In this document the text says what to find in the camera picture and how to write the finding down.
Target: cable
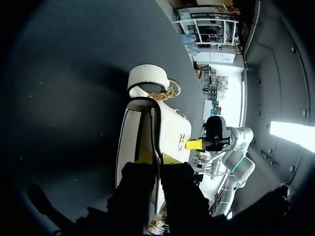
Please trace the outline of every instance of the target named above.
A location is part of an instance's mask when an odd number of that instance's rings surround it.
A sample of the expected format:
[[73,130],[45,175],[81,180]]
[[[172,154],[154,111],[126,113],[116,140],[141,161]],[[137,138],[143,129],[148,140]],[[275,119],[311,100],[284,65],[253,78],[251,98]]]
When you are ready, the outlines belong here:
[[206,164],[205,164],[205,166],[204,166],[204,168],[203,168],[204,171],[206,170],[207,165],[208,165],[211,161],[214,161],[214,160],[218,159],[222,153],[224,153],[224,151],[221,151],[221,152],[219,152],[217,155],[215,155],[214,157],[211,157],[211,158],[206,162]]
[[223,172],[223,173],[217,174],[217,175],[212,175],[212,174],[208,173],[207,171],[204,171],[204,173],[205,173],[206,175],[208,175],[208,176],[218,177],[218,176],[228,175],[228,174],[230,174],[230,171],[226,171],[226,172]]

